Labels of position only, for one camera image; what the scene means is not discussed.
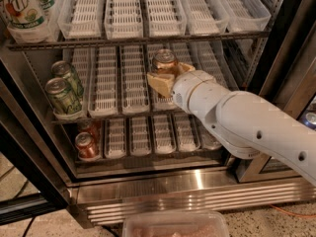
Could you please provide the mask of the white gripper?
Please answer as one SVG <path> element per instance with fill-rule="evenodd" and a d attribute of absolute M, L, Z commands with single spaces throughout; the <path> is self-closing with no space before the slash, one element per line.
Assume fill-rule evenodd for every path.
<path fill-rule="evenodd" d="M 173 74 L 148 72 L 148 85 L 163 98 L 170 98 L 172 91 L 174 104 L 189 114 L 190 97 L 195 88 L 206 81 L 215 83 L 216 79 L 205 71 L 196 70 L 192 65 L 184 62 L 178 63 L 178 71 L 182 75 L 178 76 L 176 80 Z"/>

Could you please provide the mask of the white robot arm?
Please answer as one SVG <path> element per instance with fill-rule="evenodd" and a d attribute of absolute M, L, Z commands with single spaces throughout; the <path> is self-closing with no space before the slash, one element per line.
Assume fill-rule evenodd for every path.
<path fill-rule="evenodd" d="M 232 155 L 252 159 L 265 153 L 316 185 L 316 131 L 270 102 L 246 91 L 230 91 L 185 63 L 174 73 L 149 72 L 147 81 L 195 116 Z"/>

